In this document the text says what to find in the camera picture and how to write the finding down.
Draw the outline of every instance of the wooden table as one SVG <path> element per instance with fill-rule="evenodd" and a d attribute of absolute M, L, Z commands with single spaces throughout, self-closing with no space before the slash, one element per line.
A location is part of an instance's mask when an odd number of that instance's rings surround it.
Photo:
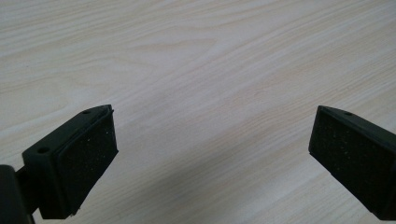
<path fill-rule="evenodd" d="M 0 3 L 0 163 L 96 105 L 120 153 L 37 223 L 386 223 L 308 154 L 318 105 L 396 132 L 396 1 Z"/>

